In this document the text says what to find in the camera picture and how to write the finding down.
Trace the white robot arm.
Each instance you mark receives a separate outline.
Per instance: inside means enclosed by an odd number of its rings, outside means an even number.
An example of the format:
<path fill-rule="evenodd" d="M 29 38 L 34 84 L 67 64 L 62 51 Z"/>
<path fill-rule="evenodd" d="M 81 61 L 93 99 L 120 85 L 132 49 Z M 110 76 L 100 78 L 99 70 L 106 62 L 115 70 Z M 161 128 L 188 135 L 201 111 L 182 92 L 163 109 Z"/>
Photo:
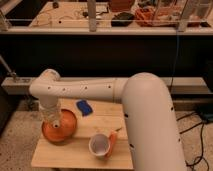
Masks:
<path fill-rule="evenodd" d="M 61 98 L 112 101 L 122 105 L 135 171 L 187 171 L 170 92 L 151 73 L 129 78 L 67 82 L 53 69 L 44 70 L 29 86 L 40 102 L 42 133 L 52 142 L 74 134 L 77 120 L 61 108 Z"/>

